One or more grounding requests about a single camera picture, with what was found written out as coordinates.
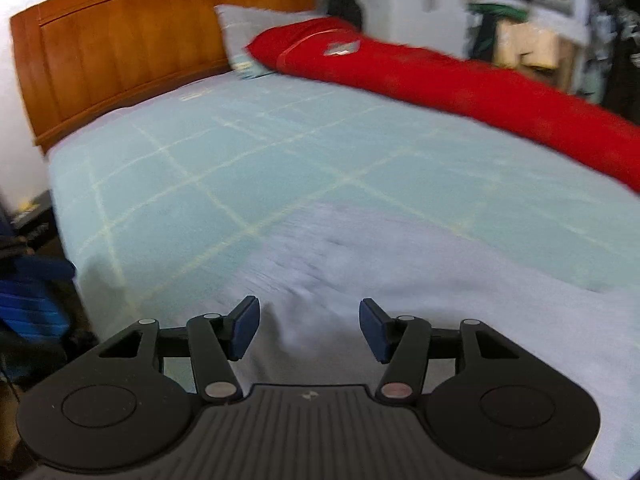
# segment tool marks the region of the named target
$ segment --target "light blue bed sheet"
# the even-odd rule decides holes
[[[50,152],[50,178],[103,337],[184,323],[313,202],[429,221],[583,288],[640,284],[640,201],[622,184],[473,120],[283,75],[112,112]]]

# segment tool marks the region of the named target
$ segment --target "red blanket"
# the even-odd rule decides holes
[[[376,41],[338,18],[270,28],[247,49],[285,74],[475,118],[558,150],[640,192],[640,128],[512,70]]]

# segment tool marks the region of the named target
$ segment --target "ribbed black surface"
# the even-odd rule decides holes
[[[41,466],[27,480],[90,475]],[[168,454],[103,480],[483,480],[455,462],[413,412],[382,406],[361,386],[256,386],[244,401],[207,408]],[[575,469],[548,480],[586,480]]]

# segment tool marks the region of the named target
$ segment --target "headboard panel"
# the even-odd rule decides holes
[[[228,70],[213,7],[314,0],[47,0],[11,18],[15,65],[44,152],[114,108]]]

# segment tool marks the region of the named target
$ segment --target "black robotic gripper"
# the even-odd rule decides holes
[[[481,321],[432,328],[364,299],[360,329],[387,364],[375,392],[256,384],[244,396],[228,361],[259,323],[253,296],[182,328],[141,319],[62,368],[20,405],[38,459],[25,478],[590,478],[593,399]],[[191,359],[197,394],[162,374],[165,357]],[[432,359],[455,359],[456,373],[423,394]]]

